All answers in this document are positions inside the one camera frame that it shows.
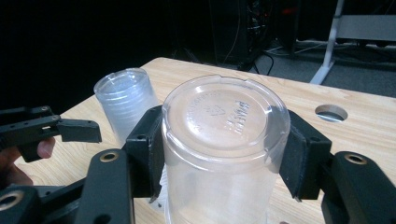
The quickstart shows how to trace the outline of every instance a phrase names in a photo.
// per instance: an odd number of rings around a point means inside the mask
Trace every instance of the upside-down plastic cup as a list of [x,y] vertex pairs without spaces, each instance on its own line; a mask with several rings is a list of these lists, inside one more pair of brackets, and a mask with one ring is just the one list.
[[266,223],[290,131],[282,101],[252,80],[188,81],[163,104],[166,223]]
[[93,91],[122,145],[145,112],[159,104],[149,76],[141,68],[109,74],[95,84]]

